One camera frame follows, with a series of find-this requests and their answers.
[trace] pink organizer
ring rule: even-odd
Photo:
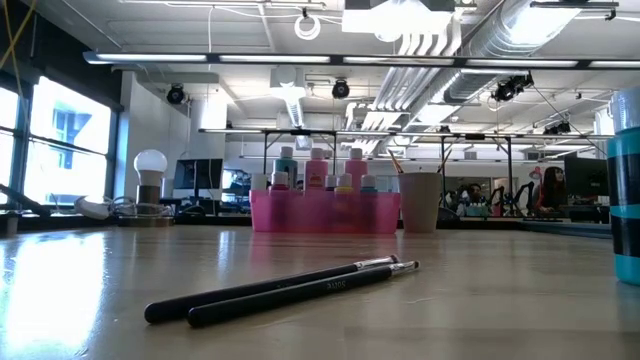
[[[252,190],[253,231],[393,234],[400,194]]]

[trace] wall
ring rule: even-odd
[[[138,174],[133,160],[145,149],[167,157],[166,177],[173,178],[176,161],[189,153],[191,120],[140,85],[133,72],[122,76],[121,113],[118,128],[116,196],[136,196]]]

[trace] cup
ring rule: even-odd
[[[438,222],[442,176],[436,173],[403,173],[398,174],[398,182],[404,231],[434,232]]]

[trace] fluorescent light fixture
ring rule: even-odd
[[[388,136],[388,131],[336,131],[337,135]]]
[[[407,65],[407,66],[451,66],[453,59],[440,59],[429,57],[411,57],[411,56],[345,56],[343,58],[345,64],[358,65]]]
[[[576,60],[545,60],[545,59],[469,59],[467,61],[469,66],[487,66],[487,67],[561,67],[571,68],[578,65]]]
[[[104,62],[207,62],[206,55],[197,54],[96,54]]]
[[[220,55],[220,62],[247,62],[247,63],[313,63],[328,64],[329,56],[306,55]]]
[[[200,129],[201,132],[214,134],[260,134],[258,129]]]
[[[593,61],[589,64],[590,68],[640,68],[640,60],[639,61],[615,61],[615,60],[604,60],[604,61]]]
[[[420,137],[441,137],[441,136],[451,136],[451,134],[444,133],[434,133],[434,132],[401,132],[397,133],[397,136],[420,136]]]
[[[509,69],[460,69],[460,72],[464,75],[529,75],[528,71]]]

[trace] metal ferrule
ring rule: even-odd
[[[358,267],[358,270],[364,270],[364,269],[369,269],[369,268],[380,266],[380,265],[395,264],[398,262],[397,260],[398,259],[394,255],[391,255],[391,256],[386,256],[378,259],[358,261],[353,264]]]
[[[389,265],[391,269],[391,276],[401,275],[404,273],[411,272],[417,269],[420,266],[420,263],[417,261],[409,261],[406,263],[398,263]]]

